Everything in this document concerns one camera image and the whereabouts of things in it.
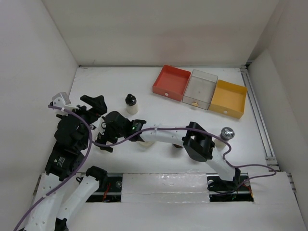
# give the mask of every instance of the small label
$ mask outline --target small label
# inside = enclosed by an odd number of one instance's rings
[[[60,157],[58,160],[54,160],[55,163],[57,163],[57,166],[59,167],[62,167],[63,166],[63,163],[65,161],[65,158],[64,157]]]

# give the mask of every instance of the cable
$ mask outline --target cable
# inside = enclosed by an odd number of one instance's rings
[[[57,110],[62,110],[61,107],[55,107],[55,106],[51,106],[49,105],[48,106],[49,108],[52,108],[52,109],[57,109]],[[78,118],[85,126],[86,128],[88,129],[89,131],[89,146],[88,146],[88,149],[87,149],[87,152],[85,154],[85,157],[83,158],[83,160],[81,161],[80,165],[75,169],[75,171],[72,172],[72,174],[66,178],[63,182],[61,182],[58,186],[56,186],[54,189],[50,190],[48,193],[46,193],[46,196],[49,196],[51,195],[52,193],[54,193],[55,191],[57,191],[59,188],[61,188],[64,184],[66,184],[79,170],[80,168],[83,166],[83,164],[85,163],[85,161],[87,160],[89,154],[90,154],[90,150],[91,150],[91,146],[92,146],[92,132],[91,132],[91,129],[89,127],[89,125],[87,124],[87,122],[81,118],[79,115],[77,115],[76,113],[74,112],[71,112],[67,109],[64,109],[64,111],[66,113],[69,113],[70,115]],[[20,221],[17,223],[16,227],[14,228],[13,231],[17,231],[19,226],[21,225],[21,223],[23,223],[23,221],[25,220],[25,218],[31,213],[31,211],[39,204],[41,203],[43,200],[45,199],[45,197],[41,197],[40,199],[38,199],[38,201],[36,201],[26,212],[25,214],[22,216],[22,218],[20,219]]]
[[[107,189],[106,189],[106,191],[104,192],[104,195],[103,195],[103,202],[105,202],[105,200],[106,200],[106,196],[107,196],[107,193],[110,189],[110,186],[111,186],[111,183],[107,184]]]
[[[250,194],[252,193],[252,191],[251,191],[251,188],[250,188],[250,187],[246,186],[245,184],[243,184],[243,186],[249,189]]]
[[[56,107],[56,106],[51,106],[49,105],[48,106],[49,108],[51,109],[57,109],[57,110],[62,110],[61,107]],[[113,144],[100,144],[100,143],[96,143],[92,140],[92,132],[91,132],[91,129],[89,127],[89,125],[87,124],[87,122],[81,118],[79,115],[77,115],[76,113],[72,112],[72,111],[69,111],[67,109],[63,109],[66,113],[78,118],[85,126],[86,128],[88,129],[89,131],[89,145],[88,145],[88,149],[87,149],[87,152],[85,154],[85,157],[83,158],[83,160],[81,161],[80,165],[76,168],[75,171],[72,172],[72,174],[66,178],[63,182],[61,182],[58,186],[56,186],[54,189],[50,190],[48,193],[46,193],[46,196],[49,196],[51,195],[52,193],[54,193],[55,191],[57,191],[59,188],[61,188],[64,184],[66,184],[79,170],[80,168],[83,166],[83,164],[85,163],[85,161],[87,160],[89,154],[90,154],[90,150],[91,150],[91,146],[92,146],[92,143],[96,146],[99,146],[99,147],[113,147],[113,146],[116,146],[116,145],[119,145],[119,144],[122,144],[126,141],[128,141],[129,139],[131,139],[132,137],[144,132],[144,131],[149,131],[149,130],[162,130],[162,131],[173,131],[173,130],[187,130],[187,131],[195,131],[195,132],[199,132],[199,133],[202,133],[202,134],[205,134],[205,135],[208,135],[208,136],[211,136],[211,137],[214,137],[216,138],[217,140],[223,142],[224,144],[226,144],[228,147],[229,147],[229,150],[226,151],[222,158],[227,162],[227,164],[231,167],[234,167],[234,168],[241,168],[241,167],[251,167],[251,166],[258,166],[258,167],[266,167],[270,170],[272,170],[274,173],[273,174],[270,174],[270,175],[262,175],[262,176],[254,176],[254,177],[250,177],[250,178],[247,178],[246,180],[244,180],[242,183],[240,183],[238,185],[238,188],[244,184],[245,182],[247,182],[248,180],[252,180],[252,179],[255,179],[255,178],[261,178],[261,177],[269,177],[269,176],[274,176],[277,174],[276,170],[269,167],[269,166],[266,166],[266,165],[260,165],[260,164],[249,164],[249,165],[241,165],[241,166],[234,166],[232,165],[229,161],[226,160],[226,155],[231,152],[232,148],[231,148],[231,145],[226,142],[225,140],[223,140],[221,137],[218,137],[212,133],[209,133],[207,131],[203,131],[203,130],[199,130],[199,129],[195,129],[195,128],[145,128],[145,129],[141,129],[140,131],[137,131],[135,132],[134,134],[126,137],[125,139],[117,142],[117,143],[113,143]],[[16,227],[14,228],[13,231],[17,231],[19,226],[21,225],[21,223],[25,220],[25,218],[31,213],[31,211],[40,203],[42,202],[43,200],[45,199],[45,197],[41,197],[40,199],[38,199],[27,211],[26,213],[22,216],[22,218],[20,219],[20,221],[17,223]]]

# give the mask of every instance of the white bottle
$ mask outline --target white bottle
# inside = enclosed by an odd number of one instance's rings
[[[228,142],[229,140],[231,140],[233,137],[234,137],[235,133],[234,133],[234,130],[230,127],[224,127],[222,130],[221,130],[221,133],[220,133],[220,138],[226,142]],[[223,149],[226,144],[220,140],[217,140],[215,139],[214,140],[214,143],[215,143],[215,146],[218,148],[218,149]]]
[[[134,115],[138,112],[137,99],[132,94],[128,94],[125,98],[126,110],[128,113]]]

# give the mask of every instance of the yellow bin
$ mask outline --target yellow bin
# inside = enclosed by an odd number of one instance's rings
[[[218,80],[209,110],[234,118],[244,114],[247,87]]]

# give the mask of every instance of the black bottle cap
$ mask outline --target black bottle cap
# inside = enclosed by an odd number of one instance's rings
[[[134,106],[137,103],[137,99],[132,94],[128,94],[127,97],[125,98],[125,103],[128,106]]]

